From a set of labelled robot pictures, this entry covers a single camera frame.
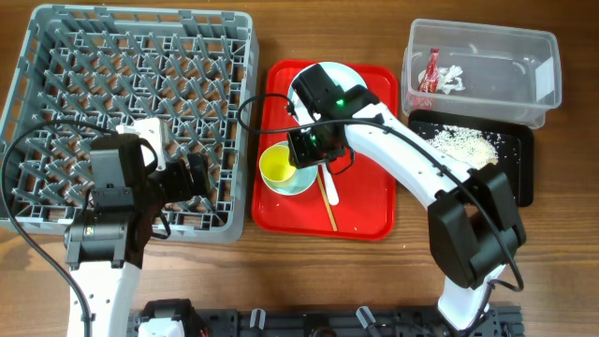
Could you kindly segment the light blue bowl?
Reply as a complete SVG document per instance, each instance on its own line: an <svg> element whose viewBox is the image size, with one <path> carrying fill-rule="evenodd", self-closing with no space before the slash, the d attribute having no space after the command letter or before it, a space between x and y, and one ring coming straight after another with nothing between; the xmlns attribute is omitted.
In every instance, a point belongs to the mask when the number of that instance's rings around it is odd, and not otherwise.
<svg viewBox="0 0 599 337"><path fill-rule="evenodd" d="M287 145L286 141L276 144ZM295 196L305 192L315 181L318 172L317 167L296 168L297 171L294 177L287 183L271 183L268 182L261 174L261 178L266 186L276 194L283 196Z"/></svg>

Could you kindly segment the red snack wrapper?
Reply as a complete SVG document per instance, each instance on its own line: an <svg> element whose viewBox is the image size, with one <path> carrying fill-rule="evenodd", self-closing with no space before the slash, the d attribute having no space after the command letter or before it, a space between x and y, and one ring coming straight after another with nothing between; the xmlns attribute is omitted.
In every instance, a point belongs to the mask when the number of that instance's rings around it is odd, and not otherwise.
<svg viewBox="0 0 599 337"><path fill-rule="evenodd" d="M418 91L421 94L434 94L436 92L439 82L439 70L437 61L439 58L439 49L432 48L430 53L430 60L427 63L423 78L420 80L418 85ZM431 110L433 106L433 99L417 95L413 98L412 107L415 110Z"/></svg>

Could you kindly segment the white tissue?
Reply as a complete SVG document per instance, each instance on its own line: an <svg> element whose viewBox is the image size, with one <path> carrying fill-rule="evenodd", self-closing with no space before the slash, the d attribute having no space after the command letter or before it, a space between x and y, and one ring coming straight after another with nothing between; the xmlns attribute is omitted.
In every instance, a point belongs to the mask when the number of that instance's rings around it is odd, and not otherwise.
<svg viewBox="0 0 599 337"><path fill-rule="evenodd" d="M461 75L463 70L460 66L438 67L439 82L435 93L450 95L452 92L461 92L465 90ZM425 69L418 74L418 85L423 78Z"/></svg>

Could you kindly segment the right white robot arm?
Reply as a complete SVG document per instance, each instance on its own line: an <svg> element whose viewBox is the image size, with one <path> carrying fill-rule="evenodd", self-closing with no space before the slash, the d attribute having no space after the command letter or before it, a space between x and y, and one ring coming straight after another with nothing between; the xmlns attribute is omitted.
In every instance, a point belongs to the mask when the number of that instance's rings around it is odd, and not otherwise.
<svg viewBox="0 0 599 337"><path fill-rule="evenodd" d="M300 128L287 134L294 166L328 163L350 150L386 170L427 210L431 256L446 277L437 309L451 329L475 329L505 268L517 280L512 290L522 290L514 256L526 234L499 168L473 168L441 153L374 92L343 88L320 64L304 68L290 90L302 105Z"/></svg>

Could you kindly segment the yellow plastic cup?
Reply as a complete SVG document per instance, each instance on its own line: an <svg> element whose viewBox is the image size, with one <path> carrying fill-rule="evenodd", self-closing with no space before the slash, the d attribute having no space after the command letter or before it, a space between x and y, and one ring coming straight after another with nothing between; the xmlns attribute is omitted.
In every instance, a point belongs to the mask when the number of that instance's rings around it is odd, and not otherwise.
<svg viewBox="0 0 599 337"><path fill-rule="evenodd" d="M276 144L266 149L259 158L259 170L271 183L287 183L297 169L289 161L290 150L287 145Z"/></svg>

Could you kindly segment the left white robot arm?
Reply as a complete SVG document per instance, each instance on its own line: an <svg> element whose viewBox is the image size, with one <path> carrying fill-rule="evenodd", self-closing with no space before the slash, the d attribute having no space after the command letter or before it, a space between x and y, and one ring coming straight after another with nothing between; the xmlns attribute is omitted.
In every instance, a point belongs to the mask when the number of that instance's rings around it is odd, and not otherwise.
<svg viewBox="0 0 599 337"><path fill-rule="evenodd" d="M208 159L146 164L149 141L135 134L93 140L90 162L92 209L79 213L65 232L66 264L76 285L71 291L70 336L124 336L139 284L144 248L155 220L169 203L205 196L210 190Z"/></svg>

